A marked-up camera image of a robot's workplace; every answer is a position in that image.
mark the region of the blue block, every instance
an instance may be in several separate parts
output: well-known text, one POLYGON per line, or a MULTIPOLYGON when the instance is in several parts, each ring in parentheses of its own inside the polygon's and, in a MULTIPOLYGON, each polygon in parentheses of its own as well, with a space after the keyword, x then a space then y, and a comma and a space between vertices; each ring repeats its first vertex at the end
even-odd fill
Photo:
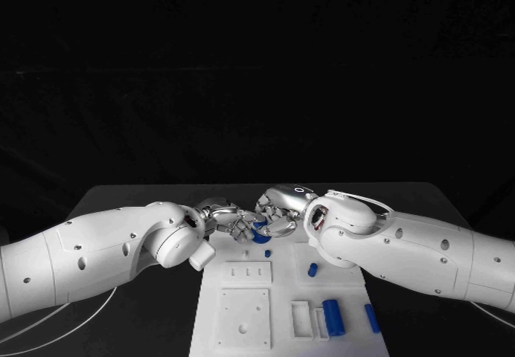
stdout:
POLYGON ((309 270, 307 270, 307 275, 310 277, 316 276, 316 270, 319 269, 319 265, 316 263, 312 263, 312 265, 309 266, 309 270))
POLYGON ((365 310, 367 310, 368 321, 371 322, 372 331, 374 333, 380 333, 381 329, 380 329, 378 319, 375 318, 375 313, 371 304, 365 305, 365 310))
MULTIPOLYGON (((264 222, 254 222, 254 227, 260 228, 266 225, 266 221, 264 222)), ((253 229, 253 242, 255 242, 257 244, 263 244, 267 243, 271 239, 271 237, 263 236, 254 229, 253 229)))
POLYGON ((345 335, 341 307, 336 300, 326 300, 322 303, 325 308, 325 324, 328 325, 329 336, 345 335))

